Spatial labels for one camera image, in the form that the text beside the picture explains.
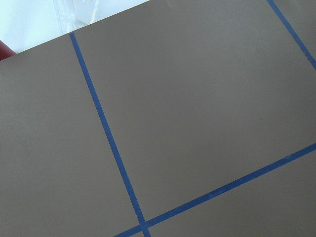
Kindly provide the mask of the clear plastic bag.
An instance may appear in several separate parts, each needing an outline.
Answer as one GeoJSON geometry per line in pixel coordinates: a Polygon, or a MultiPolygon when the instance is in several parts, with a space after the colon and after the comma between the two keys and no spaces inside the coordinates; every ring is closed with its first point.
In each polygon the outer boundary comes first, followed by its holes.
{"type": "Polygon", "coordinates": [[[54,0],[60,34],[64,35],[97,21],[100,0],[54,0]]]}

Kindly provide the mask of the red cylinder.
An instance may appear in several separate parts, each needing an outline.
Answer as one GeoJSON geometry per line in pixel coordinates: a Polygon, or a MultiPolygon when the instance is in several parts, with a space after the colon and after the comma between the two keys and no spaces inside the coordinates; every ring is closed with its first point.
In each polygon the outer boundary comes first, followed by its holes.
{"type": "Polygon", "coordinates": [[[0,41],[0,60],[4,60],[15,54],[16,53],[12,49],[10,49],[4,42],[0,41]]]}

